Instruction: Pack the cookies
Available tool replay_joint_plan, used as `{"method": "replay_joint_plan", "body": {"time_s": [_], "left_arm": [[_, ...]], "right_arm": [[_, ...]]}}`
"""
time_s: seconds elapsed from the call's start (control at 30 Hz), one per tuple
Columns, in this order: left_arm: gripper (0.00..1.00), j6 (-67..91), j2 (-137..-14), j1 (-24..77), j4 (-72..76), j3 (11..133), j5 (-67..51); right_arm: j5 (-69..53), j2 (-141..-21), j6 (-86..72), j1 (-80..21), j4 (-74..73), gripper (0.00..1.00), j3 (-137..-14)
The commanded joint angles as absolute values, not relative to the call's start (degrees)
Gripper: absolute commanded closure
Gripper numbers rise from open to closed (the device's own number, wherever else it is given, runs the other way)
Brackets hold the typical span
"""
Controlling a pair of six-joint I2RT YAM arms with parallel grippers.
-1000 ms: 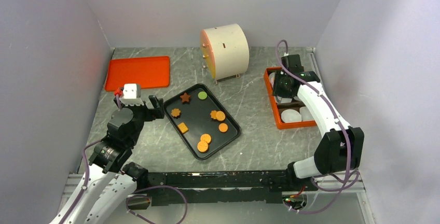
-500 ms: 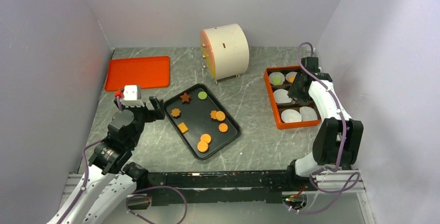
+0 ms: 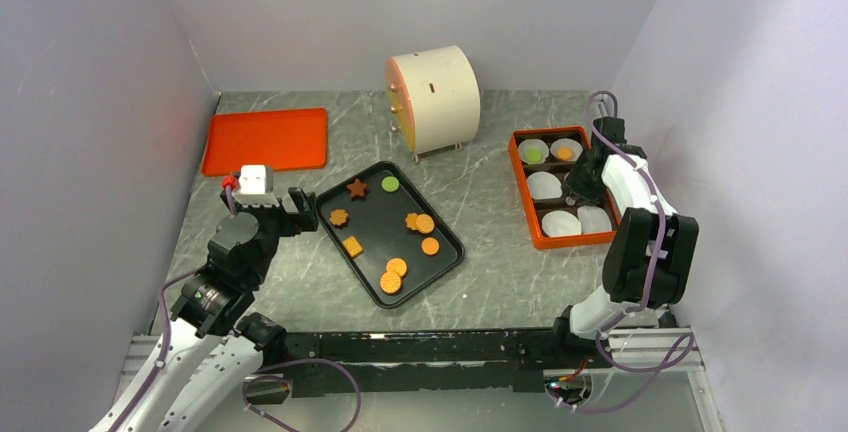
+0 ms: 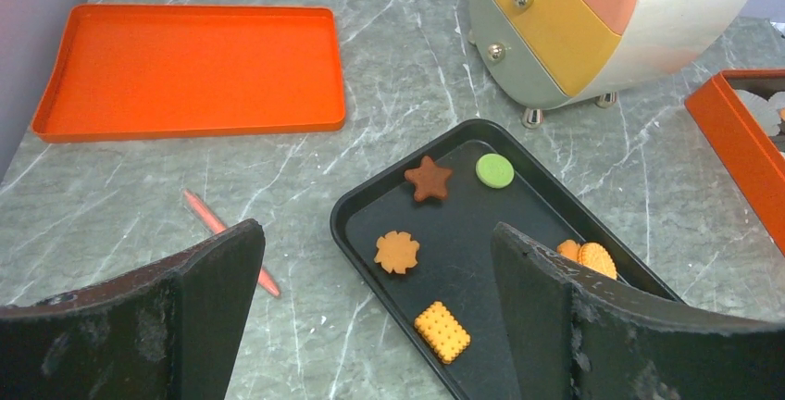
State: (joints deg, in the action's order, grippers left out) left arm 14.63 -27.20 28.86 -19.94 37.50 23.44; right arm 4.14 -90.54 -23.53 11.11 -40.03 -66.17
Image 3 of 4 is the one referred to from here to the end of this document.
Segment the orange tray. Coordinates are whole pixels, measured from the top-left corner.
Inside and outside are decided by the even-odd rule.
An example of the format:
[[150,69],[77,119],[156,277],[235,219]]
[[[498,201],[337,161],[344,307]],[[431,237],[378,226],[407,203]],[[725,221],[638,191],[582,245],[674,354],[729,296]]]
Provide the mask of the orange tray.
[[243,165],[275,172],[320,169],[327,163],[324,108],[220,114],[211,118],[201,171],[225,176]]

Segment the orange shell cookie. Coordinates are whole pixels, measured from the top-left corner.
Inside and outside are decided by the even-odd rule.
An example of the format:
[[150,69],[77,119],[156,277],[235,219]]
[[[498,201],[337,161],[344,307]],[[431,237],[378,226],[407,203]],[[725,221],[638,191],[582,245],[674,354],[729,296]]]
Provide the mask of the orange shell cookie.
[[573,158],[573,151],[568,147],[558,148],[555,152],[555,156],[559,161],[567,162]]

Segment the green sandwich cookie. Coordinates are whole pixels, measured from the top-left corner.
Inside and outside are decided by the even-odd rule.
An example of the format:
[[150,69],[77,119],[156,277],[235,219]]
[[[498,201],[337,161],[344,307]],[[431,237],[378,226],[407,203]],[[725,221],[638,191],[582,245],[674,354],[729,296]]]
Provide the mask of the green sandwich cookie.
[[525,149],[525,159],[529,164],[537,164],[544,160],[544,156],[540,149],[529,147]]

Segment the orange flower cookie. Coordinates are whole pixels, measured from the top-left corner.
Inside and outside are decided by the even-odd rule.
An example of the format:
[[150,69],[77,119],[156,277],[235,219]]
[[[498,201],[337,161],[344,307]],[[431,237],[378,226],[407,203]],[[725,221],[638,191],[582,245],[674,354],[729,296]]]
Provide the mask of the orange flower cookie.
[[350,215],[345,209],[335,209],[329,215],[329,222],[336,228],[345,227],[350,220]]
[[415,232],[419,231],[418,218],[419,215],[417,213],[408,214],[406,217],[407,228]]

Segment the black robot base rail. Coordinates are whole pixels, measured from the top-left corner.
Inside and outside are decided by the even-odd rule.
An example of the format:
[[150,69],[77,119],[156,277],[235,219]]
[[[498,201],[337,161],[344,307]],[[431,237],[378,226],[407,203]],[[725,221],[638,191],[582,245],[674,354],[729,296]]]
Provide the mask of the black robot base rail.
[[290,332],[262,371],[296,398],[331,393],[502,389],[540,392],[608,368],[595,345],[568,328],[411,332]]

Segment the black baking tray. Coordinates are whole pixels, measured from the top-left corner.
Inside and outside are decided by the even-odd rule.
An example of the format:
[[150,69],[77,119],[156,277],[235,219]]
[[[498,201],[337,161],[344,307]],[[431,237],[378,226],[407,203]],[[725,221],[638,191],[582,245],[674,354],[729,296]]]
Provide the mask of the black baking tray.
[[[381,181],[386,176],[399,179],[398,191],[387,193],[381,188]],[[365,199],[350,199],[346,186],[355,178],[368,184]],[[377,162],[321,193],[317,209],[331,241],[371,299],[384,309],[407,302],[465,258],[465,248],[457,235],[393,162]],[[329,215],[335,209],[345,209],[350,215],[349,223],[343,228],[336,228],[329,222]],[[422,234],[408,229],[406,217],[410,213],[430,215],[435,221],[434,231]],[[350,236],[356,237],[364,248],[355,259],[351,259],[342,246],[342,241]],[[435,256],[427,256],[421,250],[421,242],[426,237],[440,242],[440,251]],[[403,278],[402,290],[386,295],[380,290],[379,280],[386,272],[386,263],[395,257],[407,262],[408,273]]]

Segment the orange cookie box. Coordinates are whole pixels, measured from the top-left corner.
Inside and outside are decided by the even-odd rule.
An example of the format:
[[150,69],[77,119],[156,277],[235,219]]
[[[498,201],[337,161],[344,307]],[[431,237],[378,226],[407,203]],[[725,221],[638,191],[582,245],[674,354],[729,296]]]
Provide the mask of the orange cookie box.
[[[577,209],[584,205],[568,205],[564,197],[564,179],[568,176],[576,161],[559,162],[550,154],[547,160],[541,164],[528,165],[521,161],[518,153],[518,144],[522,140],[531,138],[543,140],[547,143],[549,148],[550,145],[558,139],[570,138],[577,140],[581,143],[584,149],[587,149],[589,148],[589,140],[585,129],[580,126],[518,130],[512,133],[508,143],[508,153],[524,209],[530,237],[534,246],[540,250],[545,250],[564,247],[600,245],[611,242],[620,223],[620,214],[609,193],[606,193],[602,202],[595,206],[603,208],[608,213],[613,223],[613,229],[611,232],[588,235],[581,234],[579,236],[557,238],[547,237],[542,232],[541,219],[546,213],[552,210],[565,210],[577,216]],[[561,180],[563,191],[561,198],[542,201],[534,201],[531,198],[526,179],[531,173],[539,171],[553,173]]]

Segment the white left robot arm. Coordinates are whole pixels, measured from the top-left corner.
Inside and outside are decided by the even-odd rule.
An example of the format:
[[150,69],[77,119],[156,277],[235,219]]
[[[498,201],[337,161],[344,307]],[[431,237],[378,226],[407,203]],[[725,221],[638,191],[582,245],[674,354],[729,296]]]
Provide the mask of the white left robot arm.
[[177,277],[180,294],[162,307],[163,330],[139,373],[95,425],[97,431],[153,431],[205,358],[254,302],[279,242],[318,228],[317,197],[288,190],[286,210],[272,190],[243,194],[226,188],[230,213],[220,220],[197,269]]

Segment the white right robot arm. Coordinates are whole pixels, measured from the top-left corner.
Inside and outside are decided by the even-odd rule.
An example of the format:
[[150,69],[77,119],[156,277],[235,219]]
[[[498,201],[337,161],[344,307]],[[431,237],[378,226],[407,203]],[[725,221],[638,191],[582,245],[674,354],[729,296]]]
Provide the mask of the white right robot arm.
[[564,198],[579,206],[611,198],[620,215],[603,262],[601,285],[568,309],[569,329],[549,341],[552,359],[572,367],[587,355],[587,339],[608,332],[630,314],[681,300],[699,225],[665,199],[643,149],[627,143],[620,118],[593,121],[591,145],[581,153],[562,189]]

